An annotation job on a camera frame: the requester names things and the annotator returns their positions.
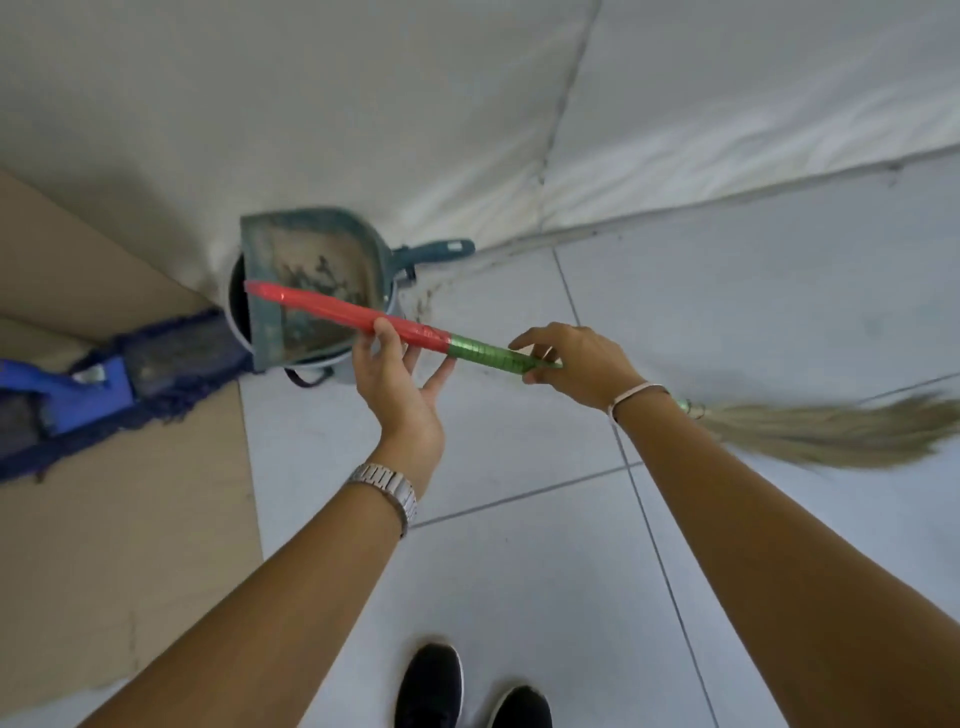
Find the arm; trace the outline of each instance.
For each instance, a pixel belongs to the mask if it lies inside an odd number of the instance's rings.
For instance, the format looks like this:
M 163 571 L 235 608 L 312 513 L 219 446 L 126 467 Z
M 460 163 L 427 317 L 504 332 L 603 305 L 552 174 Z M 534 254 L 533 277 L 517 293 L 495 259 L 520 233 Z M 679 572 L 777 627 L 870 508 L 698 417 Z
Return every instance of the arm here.
M 606 410 L 643 382 L 588 328 L 551 324 L 511 345 Z M 950 725 L 960 719 L 960 625 L 717 443 L 663 392 L 615 412 L 710 586 L 792 726 Z
M 354 348 L 357 389 L 382 426 L 369 462 L 404 473 L 420 499 L 444 450 L 435 404 L 447 359 L 419 390 L 396 332 L 377 322 Z M 117 693 L 84 726 L 296 726 L 390 560 L 400 519 L 348 484 L 293 539 Z

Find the bucket handle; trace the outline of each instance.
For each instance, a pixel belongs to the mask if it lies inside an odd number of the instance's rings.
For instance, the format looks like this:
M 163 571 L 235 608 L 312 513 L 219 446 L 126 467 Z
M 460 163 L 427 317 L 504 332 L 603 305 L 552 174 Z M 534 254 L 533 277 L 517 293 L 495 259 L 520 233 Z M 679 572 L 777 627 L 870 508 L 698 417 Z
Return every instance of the bucket handle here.
M 296 384 L 300 389 L 313 389 L 314 387 L 319 387 L 333 376 L 333 367 L 325 367 L 320 376 L 314 381 L 307 381 L 292 369 L 284 369 L 283 371 L 286 373 L 287 378 Z

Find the sneaker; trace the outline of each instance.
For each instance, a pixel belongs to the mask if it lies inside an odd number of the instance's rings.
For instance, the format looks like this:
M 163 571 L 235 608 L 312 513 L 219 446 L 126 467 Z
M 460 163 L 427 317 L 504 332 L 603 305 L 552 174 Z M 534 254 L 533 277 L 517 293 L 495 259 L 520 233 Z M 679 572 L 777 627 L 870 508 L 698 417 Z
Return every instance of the sneaker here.
M 427 644 L 396 694 L 394 728 L 454 728 L 464 707 L 464 668 L 449 644 Z
M 513 688 L 493 709 L 488 728 L 553 728 L 550 705 L 529 685 Z

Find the broom bristles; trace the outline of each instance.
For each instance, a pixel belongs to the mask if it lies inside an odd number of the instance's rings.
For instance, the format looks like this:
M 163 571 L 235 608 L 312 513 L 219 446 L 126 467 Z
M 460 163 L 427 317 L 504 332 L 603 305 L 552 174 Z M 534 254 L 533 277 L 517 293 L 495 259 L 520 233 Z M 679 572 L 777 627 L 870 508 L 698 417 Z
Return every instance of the broom bristles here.
M 721 442 L 797 465 L 893 468 L 960 432 L 960 400 L 936 394 L 880 407 L 684 404 L 691 416 L 703 412 L 701 425 Z

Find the metal watch band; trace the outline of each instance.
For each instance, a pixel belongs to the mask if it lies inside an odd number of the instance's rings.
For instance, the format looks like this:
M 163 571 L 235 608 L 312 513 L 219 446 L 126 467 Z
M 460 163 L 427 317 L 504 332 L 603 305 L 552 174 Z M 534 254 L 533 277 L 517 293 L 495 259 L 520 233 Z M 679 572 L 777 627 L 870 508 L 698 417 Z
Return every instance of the metal watch band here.
M 350 474 L 347 483 L 365 483 L 382 491 L 400 515 L 403 526 L 400 538 L 407 535 L 407 529 L 417 517 L 417 495 L 403 473 L 395 473 L 375 463 L 364 463 Z

